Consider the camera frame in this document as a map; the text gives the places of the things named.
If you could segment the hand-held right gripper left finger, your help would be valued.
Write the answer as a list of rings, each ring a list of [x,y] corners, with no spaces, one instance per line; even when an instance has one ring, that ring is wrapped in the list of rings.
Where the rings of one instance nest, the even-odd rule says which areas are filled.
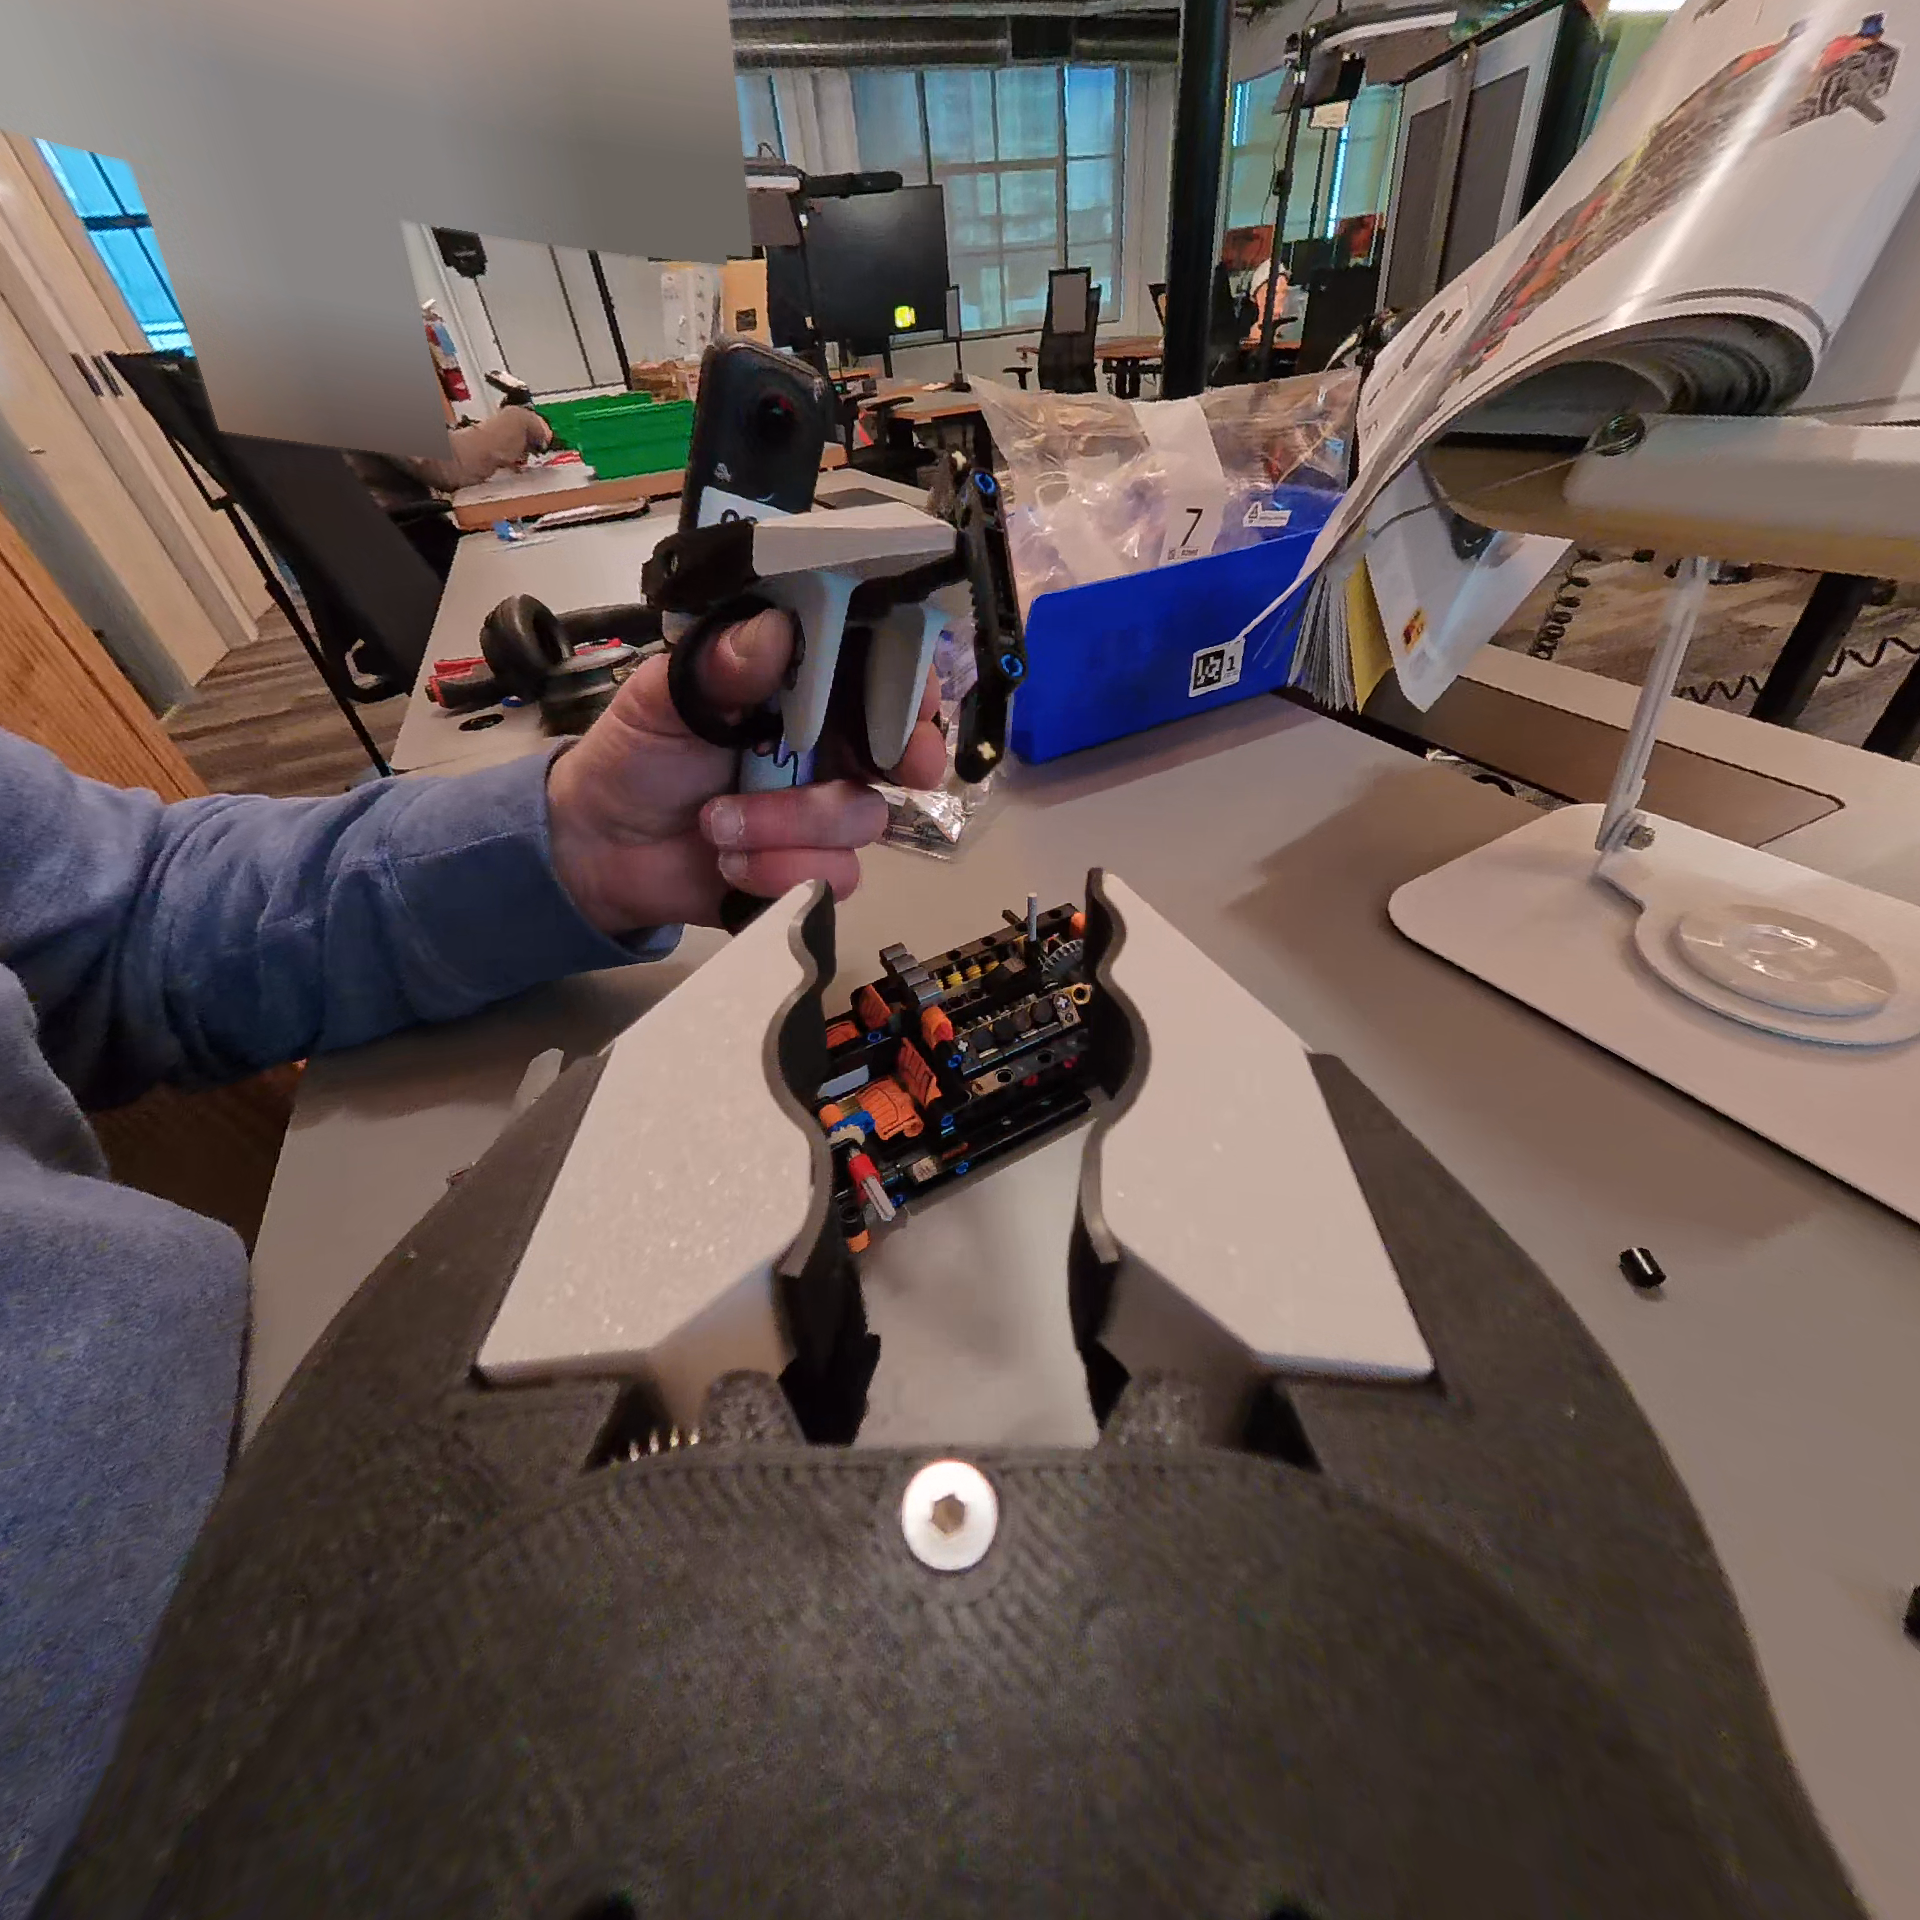
[[[475,1369],[614,1379],[694,1425],[716,1383],[772,1379],[815,1445],[868,1411],[878,1337],[811,1094],[825,1078],[831,889],[768,902],[601,1055]]]

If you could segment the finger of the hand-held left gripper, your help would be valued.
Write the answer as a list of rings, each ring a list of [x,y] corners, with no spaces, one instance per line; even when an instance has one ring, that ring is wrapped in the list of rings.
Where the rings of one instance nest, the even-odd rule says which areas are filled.
[[[822,743],[831,689],[853,653],[849,628],[868,628],[868,581],[902,579],[933,599],[956,581],[956,531],[947,518],[884,501],[756,520],[753,588],[792,617],[796,653],[779,693],[783,743]],[[853,733],[868,749],[868,645],[853,665]]]
[[[868,581],[868,756],[902,761],[947,615],[905,579]]]

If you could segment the black lego beam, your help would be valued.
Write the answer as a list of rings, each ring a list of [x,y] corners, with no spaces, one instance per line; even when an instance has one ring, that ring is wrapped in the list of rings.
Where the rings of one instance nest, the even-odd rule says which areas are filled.
[[[985,783],[1007,755],[1015,701],[1025,677],[1006,501],[992,469],[959,452],[949,456],[937,496],[956,531],[956,559],[966,579],[974,617],[976,677],[958,703],[953,769],[966,783]]]

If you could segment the lego chassis assembly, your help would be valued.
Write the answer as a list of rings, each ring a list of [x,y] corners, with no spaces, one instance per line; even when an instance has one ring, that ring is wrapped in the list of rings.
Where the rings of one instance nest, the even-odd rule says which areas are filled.
[[[1080,904],[1029,902],[927,958],[891,944],[827,1021],[811,1110],[853,1257],[912,1207],[1088,1115],[1086,933]]]

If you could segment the person's left forearm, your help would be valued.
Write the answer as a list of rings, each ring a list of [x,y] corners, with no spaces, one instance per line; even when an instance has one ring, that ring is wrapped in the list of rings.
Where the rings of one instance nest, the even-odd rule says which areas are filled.
[[[563,876],[559,775],[583,767],[566,749],[339,800],[121,798],[92,1088],[216,1086],[669,955],[685,904],[587,904]]]

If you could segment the person's left hand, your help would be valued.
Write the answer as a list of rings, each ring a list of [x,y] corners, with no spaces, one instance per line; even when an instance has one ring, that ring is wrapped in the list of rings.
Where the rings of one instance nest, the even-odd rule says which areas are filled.
[[[545,769],[551,869],[583,919],[619,944],[723,924],[732,893],[779,899],[821,883],[847,899],[859,853],[889,822],[871,779],[841,775],[737,790],[735,756],[697,739],[646,659]]]

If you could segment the green storage bin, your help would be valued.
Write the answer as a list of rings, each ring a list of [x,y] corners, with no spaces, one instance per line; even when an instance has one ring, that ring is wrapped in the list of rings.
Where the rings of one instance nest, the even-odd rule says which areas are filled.
[[[601,479],[669,472],[687,465],[694,399],[646,391],[537,399],[535,414],[558,448],[569,448]]]

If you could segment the small clear parts bag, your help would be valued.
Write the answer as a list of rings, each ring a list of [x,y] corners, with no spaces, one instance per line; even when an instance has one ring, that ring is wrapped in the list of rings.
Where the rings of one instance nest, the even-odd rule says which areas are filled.
[[[876,790],[887,807],[880,844],[935,860],[958,856],[983,808],[983,798],[966,781],[935,789],[878,783]]]

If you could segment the blue storage bin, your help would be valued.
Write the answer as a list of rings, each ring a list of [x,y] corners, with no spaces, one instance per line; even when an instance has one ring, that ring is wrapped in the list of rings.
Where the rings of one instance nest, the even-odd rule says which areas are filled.
[[[1055,761],[1289,684],[1319,520],[1253,543],[1044,592],[1023,619],[1011,749]]]

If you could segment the black round device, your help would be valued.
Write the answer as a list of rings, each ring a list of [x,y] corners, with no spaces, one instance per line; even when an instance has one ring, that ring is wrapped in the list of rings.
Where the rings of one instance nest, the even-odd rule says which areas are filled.
[[[496,603],[479,630],[496,693],[533,707],[551,736],[583,733],[624,678],[665,645],[645,603],[558,613],[533,593]]]

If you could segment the black office chair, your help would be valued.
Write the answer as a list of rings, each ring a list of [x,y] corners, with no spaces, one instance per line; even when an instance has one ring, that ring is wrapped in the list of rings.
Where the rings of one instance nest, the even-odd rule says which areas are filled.
[[[1047,303],[1035,351],[1035,380],[1044,393],[1097,393],[1099,284],[1091,268],[1047,275]]]

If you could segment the black panel stand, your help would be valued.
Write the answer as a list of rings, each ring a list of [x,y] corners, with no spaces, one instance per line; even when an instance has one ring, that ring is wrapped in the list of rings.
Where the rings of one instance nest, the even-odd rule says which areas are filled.
[[[145,407],[205,502],[227,515],[375,777],[389,777],[358,708],[414,689],[439,576],[340,451],[223,431],[191,356],[97,351],[93,363]]]

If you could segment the black pillar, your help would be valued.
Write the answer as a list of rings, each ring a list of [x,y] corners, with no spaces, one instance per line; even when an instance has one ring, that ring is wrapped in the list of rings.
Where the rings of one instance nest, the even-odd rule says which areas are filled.
[[[1207,383],[1208,286],[1229,88],[1231,3],[1184,3],[1167,174],[1166,399],[1197,395]]]

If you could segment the dark room partition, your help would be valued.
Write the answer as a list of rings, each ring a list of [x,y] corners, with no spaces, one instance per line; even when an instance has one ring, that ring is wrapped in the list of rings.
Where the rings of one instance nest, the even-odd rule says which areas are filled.
[[[1572,159],[1599,65],[1595,6],[1536,3],[1407,73],[1377,308],[1416,308],[1511,233]]]

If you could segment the instruction booklet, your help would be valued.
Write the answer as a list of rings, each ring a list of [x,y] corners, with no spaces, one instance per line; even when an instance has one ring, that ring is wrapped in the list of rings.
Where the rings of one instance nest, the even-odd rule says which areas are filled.
[[[1915,5],[1687,5],[1359,383],[1289,684],[1348,581],[1431,707],[1568,543],[1915,581]]]

